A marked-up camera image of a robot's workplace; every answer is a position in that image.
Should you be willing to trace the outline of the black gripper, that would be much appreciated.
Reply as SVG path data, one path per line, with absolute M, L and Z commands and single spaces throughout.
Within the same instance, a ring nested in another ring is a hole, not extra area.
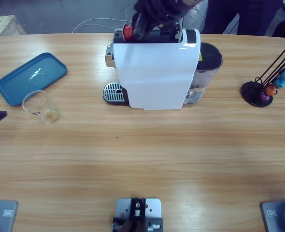
M 158 23 L 177 21 L 203 0 L 139 0 L 132 17 L 132 39 L 146 37 Z

